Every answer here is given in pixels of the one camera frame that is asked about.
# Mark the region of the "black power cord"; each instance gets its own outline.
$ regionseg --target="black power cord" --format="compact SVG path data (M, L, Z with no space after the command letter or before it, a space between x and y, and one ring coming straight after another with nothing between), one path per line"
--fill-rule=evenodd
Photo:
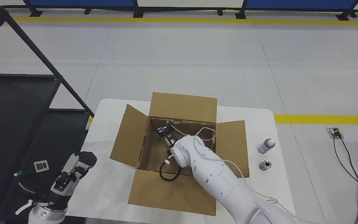
M164 162L161 164L160 168L159 168L159 175L161 176L161 178L162 178L163 180L166 180L166 181L173 181L173 180L177 179L178 176L179 176L179 174L180 174L181 167L179 166L178 172L175 174L174 178L168 179L168 178L165 178L165 177L163 176L163 172L162 172L163 166L164 166L165 164L167 164L167 163L164 161Z
M348 148L346 147L346 144L345 144L345 142L344 142L343 139L342 139L341 133L340 133L340 131L339 131L337 128L335 128L333 131L334 131L334 134L333 134L333 146L334 146L334 148L335 148L335 153L336 153L337 159L338 159L338 161L340 162L340 164L342 165L343 169L345 169L345 171L346 171L356 182L358 182L358 175L357 175L356 170L355 170L354 167L353 167L352 159L351 159L351 154L349 153ZM338 138L342 141L343 146L345 147L345 149L346 149L346 151L347 151L348 158L349 158L349 163L350 163L350 165L351 165L351 168L352 168L352 170L353 170L353 172L354 172L356 178L354 178L353 175L352 175L350 172L348 172L348 170L345 168L345 166L344 166L343 163L341 162L340 158L338 157L338 154L337 154L337 151L336 151L336 141L335 141L335 140L336 140L336 137L338 137ZM355 220L354 223L355 223L355 224L358 224L358 212L357 212L357 217L356 217L356 220Z

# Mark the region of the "metal cylinder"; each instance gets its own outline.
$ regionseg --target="metal cylinder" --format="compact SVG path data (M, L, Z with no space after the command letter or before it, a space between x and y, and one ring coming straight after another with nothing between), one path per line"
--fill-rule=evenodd
M263 144L261 144L257 150L259 151L259 153L261 154L265 154L266 152L268 152L270 149L272 149L275 146L275 141L272 140L271 138L266 139Z
M269 160L263 160L258 167L260 168L260 170L265 171L268 170L269 168L271 168L272 163Z

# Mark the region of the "power outlet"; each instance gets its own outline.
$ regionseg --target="power outlet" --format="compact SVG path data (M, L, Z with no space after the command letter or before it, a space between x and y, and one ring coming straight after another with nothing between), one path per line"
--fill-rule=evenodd
M333 136L334 136L334 134L335 134L334 129L335 129L336 127L326 127L326 128L327 128L327 131L328 131L328 134L329 134L330 138L333 139ZM337 129L338 129L338 131L341 133L341 138L344 139L342 130L340 130L339 128L337 128Z

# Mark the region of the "box flap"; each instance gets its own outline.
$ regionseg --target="box flap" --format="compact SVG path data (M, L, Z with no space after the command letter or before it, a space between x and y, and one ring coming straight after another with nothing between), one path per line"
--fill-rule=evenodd
M154 92L149 116L216 123L215 98Z
M136 170L128 203L216 215L216 200L192 176L180 175L175 181L165 181L158 172Z
M223 160L235 163L245 178L249 177L245 121L216 124L216 154ZM232 164L227 165L238 178L239 171Z
M110 158L136 167L148 117L127 104Z

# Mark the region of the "black connector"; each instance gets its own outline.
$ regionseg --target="black connector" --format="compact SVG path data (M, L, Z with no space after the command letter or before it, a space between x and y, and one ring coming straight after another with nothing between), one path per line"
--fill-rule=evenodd
M334 128L333 131L334 131L333 136L337 136L338 138L342 138L341 133L338 130L338 128Z

